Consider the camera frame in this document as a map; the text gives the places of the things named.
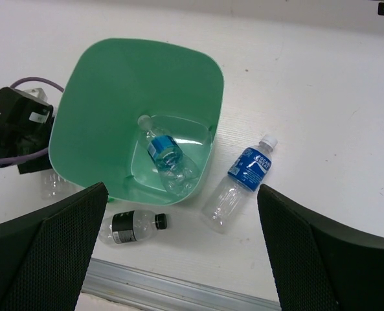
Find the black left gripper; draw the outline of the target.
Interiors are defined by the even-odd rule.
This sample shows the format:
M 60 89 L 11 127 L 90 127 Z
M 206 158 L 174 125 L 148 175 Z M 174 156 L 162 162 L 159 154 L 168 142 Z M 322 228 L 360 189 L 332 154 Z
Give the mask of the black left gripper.
M 0 169 L 17 166 L 20 174 L 52 168 L 48 146 L 54 108 L 24 91 L 0 89 Z

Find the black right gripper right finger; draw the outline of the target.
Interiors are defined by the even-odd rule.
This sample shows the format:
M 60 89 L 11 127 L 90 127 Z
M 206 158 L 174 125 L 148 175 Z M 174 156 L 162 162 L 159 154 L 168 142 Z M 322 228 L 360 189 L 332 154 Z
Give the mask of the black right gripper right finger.
M 267 185 L 257 195 L 283 310 L 384 310 L 384 238 L 341 224 Z

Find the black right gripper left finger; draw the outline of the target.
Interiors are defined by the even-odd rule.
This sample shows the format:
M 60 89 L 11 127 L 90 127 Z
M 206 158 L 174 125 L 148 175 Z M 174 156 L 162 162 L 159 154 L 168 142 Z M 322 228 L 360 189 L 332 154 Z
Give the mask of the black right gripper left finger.
M 103 183 L 0 224 L 0 310 L 74 310 L 108 198 Z

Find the clear unlabelled plastic bottle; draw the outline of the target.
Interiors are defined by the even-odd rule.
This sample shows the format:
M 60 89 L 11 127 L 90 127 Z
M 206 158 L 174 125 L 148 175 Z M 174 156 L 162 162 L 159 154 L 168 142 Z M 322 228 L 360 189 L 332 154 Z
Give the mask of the clear unlabelled plastic bottle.
M 76 186 L 62 178 L 53 169 L 41 172 L 41 198 L 59 201 L 76 193 Z

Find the dark blue label bottle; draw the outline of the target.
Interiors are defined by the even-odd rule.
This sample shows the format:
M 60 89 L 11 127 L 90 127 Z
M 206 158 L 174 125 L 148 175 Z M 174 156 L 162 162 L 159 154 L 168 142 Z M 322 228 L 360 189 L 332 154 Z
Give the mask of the dark blue label bottle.
M 265 135 L 247 147 L 228 169 L 201 210 L 201 220 L 217 233 L 225 233 L 236 214 L 259 188 L 272 166 L 271 154 L 278 144 Z

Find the light blue label water bottle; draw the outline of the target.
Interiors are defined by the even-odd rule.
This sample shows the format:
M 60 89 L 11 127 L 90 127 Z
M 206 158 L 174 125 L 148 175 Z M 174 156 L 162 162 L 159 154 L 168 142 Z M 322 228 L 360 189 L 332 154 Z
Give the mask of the light blue label water bottle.
M 137 119 L 139 144 L 157 169 L 164 189 L 173 196 L 188 196 L 196 187 L 200 169 L 164 128 L 158 127 L 148 115 Z

